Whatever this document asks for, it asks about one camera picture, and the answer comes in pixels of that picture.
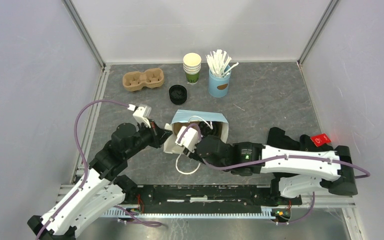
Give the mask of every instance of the black lid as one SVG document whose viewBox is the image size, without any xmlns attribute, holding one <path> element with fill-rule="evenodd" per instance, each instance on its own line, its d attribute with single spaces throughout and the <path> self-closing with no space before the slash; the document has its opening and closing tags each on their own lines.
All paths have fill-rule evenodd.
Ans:
<svg viewBox="0 0 384 240">
<path fill-rule="evenodd" d="M 186 88 L 182 85 L 173 85 L 168 90 L 168 95 L 172 103 L 176 105 L 183 104 L 188 98 Z"/>
</svg>

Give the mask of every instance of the blue cup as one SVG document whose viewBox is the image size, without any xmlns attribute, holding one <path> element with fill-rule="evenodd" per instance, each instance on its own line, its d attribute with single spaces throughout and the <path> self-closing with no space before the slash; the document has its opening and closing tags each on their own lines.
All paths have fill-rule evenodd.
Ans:
<svg viewBox="0 0 384 240">
<path fill-rule="evenodd" d="M 216 77 L 209 70 L 209 78 L 208 78 L 208 92 L 211 96 L 215 98 L 221 98 L 228 94 L 229 89 L 229 80 L 231 79 L 231 75 L 225 77 Z"/>
</svg>

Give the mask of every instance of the purple cable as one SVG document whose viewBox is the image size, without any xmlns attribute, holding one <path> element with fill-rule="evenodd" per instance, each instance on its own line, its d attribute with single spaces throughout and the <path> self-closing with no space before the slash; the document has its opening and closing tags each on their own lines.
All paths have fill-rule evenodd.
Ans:
<svg viewBox="0 0 384 240">
<path fill-rule="evenodd" d="M 141 221 L 137 217 L 135 217 L 133 214 L 131 214 L 126 209 L 122 208 L 121 206 L 114 206 L 114 208 L 121 209 L 124 213 L 129 215 L 133 220 L 135 221 L 128 221 L 126 223 L 128 224 L 142 224 L 144 226 L 150 227 L 150 228 L 158 228 L 161 227 L 163 224 L 159 221 Z"/>
<path fill-rule="evenodd" d="M 289 158 L 291 158 L 291 159 L 307 159 L 307 160 L 315 160 L 315 161 L 321 161 L 321 162 L 330 162 L 331 161 L 328 158 L 317 157 L 317 156 L 289 155 Z M 202 160 L 211 169 L 229 170 L 229 169 L 236 169 L 236 168 L 240 168 L 240 167 L 246 167 L 249 165 L 262 164 L 262 163 L 266 163 L 266 162 L 277 160 L 277 159 L 285 159 L 285 156 L 284 155 L 272 156 L 272 157 L 268 157 L 265 159 L 243 162 L 243 163 L 234 164 L 234 165 L 230 165 L 230 166 L 214 166 L 214 165 L 211 165 L 210 163 L 208 163 L 205 159 L 202 159 Z M 345 162 L 345 161 L 332 160 L 332 163 L 345 165 L 345 166 L 351 167 L 353 169 L 357 169 L 357 170 L 365 173 L 365 175 L 355 176 L 355 179 L 364 179 L 364 178 L 370 177 L 370 175 L 371 175 L 370 172 L 367 171 L 366 169 L 359 167 L 357 165 Z"/>
<path fill-rule="evenodd" d="M 83 114 L 83 112 L 88 109 L 90 106 L 94 105 L 94 104 L 97 104 L 97 103 L 113 103 L 113 104 L 117 104 L 117 105 L 121 105 L 121 106 L 124 106 L 126 108 L 129 107 L 128 104 L 125 104 L 125 103 L 121 103 L 121 102 L 118 102 L 118 101 L 113 101 L 113 100 L 105 100 L 105 99 L 102 99 L 102 100 L 95 100 L 93 102 L 90 102 L 89 104 L 87 104 L 86 106 L 84 106 L 80 112 L 78 113 L 77 117 L 75 118 L 75 122 L 74 122 L 74 141 L 75 141 L 75 145 L 80 153 L 80 156 L 81 156 L 81 162 L 83 163 L 84 165 L 84 177 L 80 183 L 80 185 L 78 186 L 78 189 L 76 189 L 71 195 L 70 197 L 67 198 L 67 200 L 61 204 L 61 206 L 59 206 L 59 208 L 52 214 L 52 216 L 50 216 L 50 218 L 52 219 L 55 219 L 55 217 L 61 212 L 61 210 L 63 210 L 63 208 L 77 195 L 77 193 L 79 193 L 79 189 L 83 188 L 83 186 L 85 185 L 87 179 L 88 179 L 88 175 L 89 175 L 89 165 L 88 165 L 88 162 L 86 161 L 86 157 L 85 157 L 85 154 L 83 153 L 82 151 L 82 147 L 80 146 L 80 143 L 79 143 L 79 136 L 77 135 L 77 126 L 79 124 L 79 119 L 80 119 L 80 116 Z M 44 225 L 43 227 L 40 229 L 39 233 L 36 235 L 36 240 L 39 240 L 39 238 L 41 237 L 42 233 L 44 232 L 44 230 L 48 227 L 48 225 L 50 224 L 51 222 L 48 220 Z"/>
<path fill-rule="evenodd" d="M 180 134 L 180 137 L 179 137 L 179 140 L 177 141 L 178 144 L 180 144 L 180 140 L 183 139 L 183 137 L 185 136 L 186 132 L 188 131 L 188 129 L 192 128 L 193 126 L 196 126 L 198 129 L 196 129 L 198 131 L 198 137 L 199 137 L 199 140 L 201 140 L 201 130 L 200 130 L 200 126 L 198 126 L 198 124 L 196 123 L 191 123 L 189 124 L 186 129 Z"/>
<path fill-rule="evenodd" d="M 299 221 L 302 221 L 302 220 L 306 219 L 313 212 L 314 204 L 315 203 L 316 203 L 316 194 L 314 192 L 312 192 L 312 202 L 311 202 L 311 205 L 310 205 L 310 208 L 309 208 L 308 212 L 304 216 L 302 216 L 302 217 L 300 217 L 300 218 L 298 218 L 296 220 L 293 220 L 293 221 L 279 222 L 278 224 L 279 225 L 288 225 L 288 224 L 293 224 L 293 223 L 296 223 L 296 222 L 299 222 Z"/>
</svg>

